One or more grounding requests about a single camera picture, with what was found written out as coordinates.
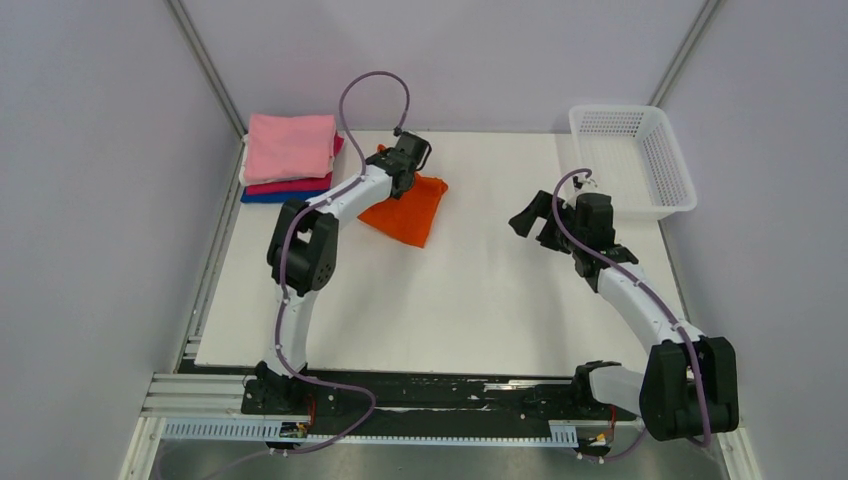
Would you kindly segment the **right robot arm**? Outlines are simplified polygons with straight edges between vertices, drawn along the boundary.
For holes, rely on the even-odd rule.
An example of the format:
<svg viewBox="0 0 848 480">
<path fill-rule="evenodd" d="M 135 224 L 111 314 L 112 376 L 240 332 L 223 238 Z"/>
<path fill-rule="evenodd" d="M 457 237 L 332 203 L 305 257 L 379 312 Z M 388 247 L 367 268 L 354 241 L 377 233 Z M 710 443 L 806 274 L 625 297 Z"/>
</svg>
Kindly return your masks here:
<svg viewBox="0 0 848 480">
<path fill-rule="evenodd" d="M 611 198 L 579 193 L 565 201 L 540 191 L 512 217 L 521 237 L 537 220 L 537 242 L 572 257 L 590 289 L 623 318 L 648 354 L 643 372 L 614 361 L 575 371 L 571 403 L 584 417 L 619 407 L 642 419 L 658 441 L 707 439 L 739 426 L 736 352 L 724 337 L 709 337 L 676 314 L 650 285 L 637 257 L 617 243 Z"/>
</svg>

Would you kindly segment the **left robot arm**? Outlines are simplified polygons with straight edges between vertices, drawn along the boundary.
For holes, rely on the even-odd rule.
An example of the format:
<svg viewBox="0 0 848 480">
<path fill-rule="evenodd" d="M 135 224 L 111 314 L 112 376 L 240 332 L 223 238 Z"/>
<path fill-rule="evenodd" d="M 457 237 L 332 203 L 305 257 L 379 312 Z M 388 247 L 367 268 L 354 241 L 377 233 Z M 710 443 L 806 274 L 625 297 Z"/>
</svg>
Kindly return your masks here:
<svg viewBox="0 0 848 480">
<path fill-rule="evenodd" d="M 408 131 L 366 158 L 360 171 L 327 193 L 288 200 L 279 211 L 266 260 L 281 299 L 263 359 L 247 382 L 246 414 L 290 414 L 323 381 L 306 375 L 307 337 L 318 295 L 336 271 L 340 231 L 370 207 L 409 192 L 432 152 Z"/>
</svg>

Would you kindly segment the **orange t-shirt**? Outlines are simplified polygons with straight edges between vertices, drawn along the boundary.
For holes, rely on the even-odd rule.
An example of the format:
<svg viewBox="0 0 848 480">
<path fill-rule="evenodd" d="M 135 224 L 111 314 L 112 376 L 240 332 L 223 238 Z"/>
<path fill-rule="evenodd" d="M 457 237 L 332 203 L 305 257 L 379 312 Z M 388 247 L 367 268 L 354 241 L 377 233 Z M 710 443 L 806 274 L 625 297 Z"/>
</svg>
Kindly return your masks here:
<svg viewBox="0 0 848 480">
<path fill-rule="evenodd" d="M 369 227 L 403 244 L 424 248 L 448 184 L 440 178 L 404 172 L 399 198 L 390 197 L 358 216 Z"/>
</svg>

